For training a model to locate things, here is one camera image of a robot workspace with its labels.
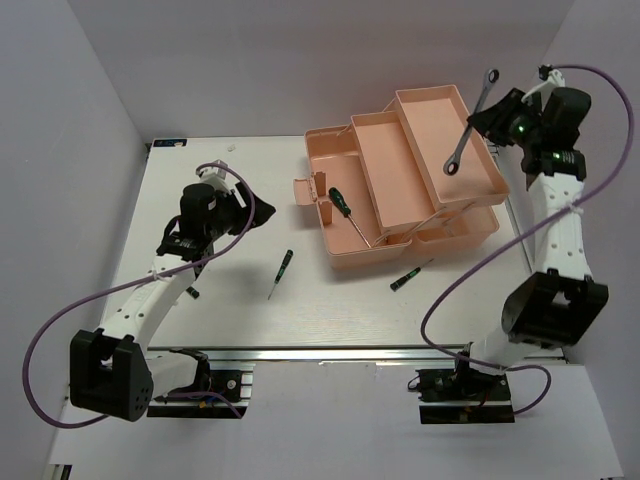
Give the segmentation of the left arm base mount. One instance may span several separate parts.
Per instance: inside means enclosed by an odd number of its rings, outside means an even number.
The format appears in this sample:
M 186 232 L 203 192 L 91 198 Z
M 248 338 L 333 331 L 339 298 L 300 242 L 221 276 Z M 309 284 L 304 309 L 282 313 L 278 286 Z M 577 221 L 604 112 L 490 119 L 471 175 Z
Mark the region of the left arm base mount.
M 212 363 L 193 349 L 172 349 L 147 360 L 154 397 L 147 416 L 168 419 L 241 419 L 251 397 L 252 372 Z

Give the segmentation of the small green precision screwdriver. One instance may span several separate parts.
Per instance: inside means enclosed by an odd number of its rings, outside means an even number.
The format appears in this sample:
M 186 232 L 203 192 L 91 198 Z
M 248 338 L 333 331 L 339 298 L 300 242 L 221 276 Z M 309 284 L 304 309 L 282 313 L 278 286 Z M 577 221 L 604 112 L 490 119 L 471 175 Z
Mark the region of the small green precision screwdriver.
M 268 300 L 271 299 L 276 287 L 279 285 L 279 283 L 280 283 L 282 277 L 284 276 L 285 271 L 287 270 L 287 268 L 288 268 L 293 256 L 294 256 L 294 251 L 291 250 L 291 249 L 288 249 L 286 251 L 286 253 L 285 253 L 285 255 L 284 255 L 284 257 L 283 257 L 283 259 L 281 261 L 281 264 L 279 266 L 279 269 L 278 269 L 278 271 L 276 273 L 272 288 L 271 288 L 271 290 L 269 292 L 269 295 L 267 297 Z

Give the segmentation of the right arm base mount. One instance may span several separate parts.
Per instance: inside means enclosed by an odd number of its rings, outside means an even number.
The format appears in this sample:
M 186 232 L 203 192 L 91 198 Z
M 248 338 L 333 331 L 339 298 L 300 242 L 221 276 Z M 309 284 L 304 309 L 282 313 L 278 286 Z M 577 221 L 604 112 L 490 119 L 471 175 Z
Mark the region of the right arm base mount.
M 421 369 L 407 383 L 418 395 L 423 425 L 480 425 L 515 422 L 511 391 L 505 375 L 472 379 L 469 387 L 453 369 Z

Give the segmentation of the silver ratchet wrench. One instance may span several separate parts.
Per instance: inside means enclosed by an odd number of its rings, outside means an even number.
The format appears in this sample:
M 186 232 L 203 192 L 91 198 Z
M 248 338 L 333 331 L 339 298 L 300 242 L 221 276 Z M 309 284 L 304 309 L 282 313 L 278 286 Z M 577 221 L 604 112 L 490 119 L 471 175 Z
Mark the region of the silver ratchet wrench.
M 490 68 L 485 72 L 481 93 L 474 107 L 473 114 L 478 113 L 482 109 L 490 91 L 499 78 L 500 72 L 496 68 Z M 467 123 L 455 150 L 443 165 L 443 172 L 447 176 L 454 176 L 458 172 L 461 163 L 461 156 L 471 136 L 471 131 L 472 127 Z

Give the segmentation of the large green screwdriver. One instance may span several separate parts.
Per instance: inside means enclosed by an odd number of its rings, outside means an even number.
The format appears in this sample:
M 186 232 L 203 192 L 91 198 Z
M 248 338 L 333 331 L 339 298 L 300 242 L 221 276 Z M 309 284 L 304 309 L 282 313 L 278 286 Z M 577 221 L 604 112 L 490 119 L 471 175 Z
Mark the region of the large green screwdriver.
M 338 209 L 338 211 L 351 223 L 355 231 L 358 233 L 360 238 L 364 241 L 365 245 L 368 248 L 371 248 L 372 245 L 365 236 L 364 232 L 361 230 L 355 219 L 352 215 L 352 210 L 347 204 L 344 196 L 336 187 L 330 187 L 328 191 L 329 198 L 333 205 Z

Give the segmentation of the pink plastic toolbox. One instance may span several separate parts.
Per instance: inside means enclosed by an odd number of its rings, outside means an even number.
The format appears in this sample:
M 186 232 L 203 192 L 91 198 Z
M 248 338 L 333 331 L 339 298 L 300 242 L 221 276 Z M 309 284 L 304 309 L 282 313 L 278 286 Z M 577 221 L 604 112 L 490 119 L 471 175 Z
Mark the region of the pink plastic toolbox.
M 460 170 L 443 172 L 468 115 L 454 85 L 404 89 L 381 112 L 305 133 L 310 174 L 295 180 L 294 196 L 315 208 L 332 268 L 471 250 L 498 231 L 494 208 L 509 187 L 485 140 L 472 133 Z M 333 205 L 330 187 L 342 193 L 371 248 Z

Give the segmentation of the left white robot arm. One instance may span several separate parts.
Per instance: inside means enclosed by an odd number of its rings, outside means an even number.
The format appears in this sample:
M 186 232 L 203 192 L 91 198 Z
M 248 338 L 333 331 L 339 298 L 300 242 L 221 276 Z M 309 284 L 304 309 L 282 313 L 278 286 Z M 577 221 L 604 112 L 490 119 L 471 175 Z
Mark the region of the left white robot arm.
M 165 226 L 150 282 L 134 288 L 126 302 L 94 331 L 79 331 L 70 343 L 70 400 L 73 406 L 136 421 L 159 397 L 205 396 L 211 387 L 206 354 L 177 349 L 146 356 L 166 315 L 204 270 L 215 242 L 225 235 L 264 225 L 274 206 L 212 182 L 183 189 L 180 212 Z

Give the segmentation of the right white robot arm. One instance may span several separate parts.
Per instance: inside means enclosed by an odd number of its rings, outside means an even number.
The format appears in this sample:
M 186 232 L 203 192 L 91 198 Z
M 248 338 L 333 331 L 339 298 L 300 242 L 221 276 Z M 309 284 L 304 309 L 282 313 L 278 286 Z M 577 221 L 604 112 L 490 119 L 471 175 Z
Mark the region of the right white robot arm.
M 579 126 L 591 107 L 589 94 L 555 87 L 547 101 L 529 101 L 512 89 L 468 122 L 499 146 L 519 146 L 521 169 L 542 223 L 534 235 L 534 270 L 506 299 L 500 325 L 469 346 L 472 363 L 451 374 L 453 390 L 472 399 L 495 375 L 538 350 L 578 343 L 606 305 L 609 291 L 594 280 L 582 236 L 586 160 L 575 149 Z

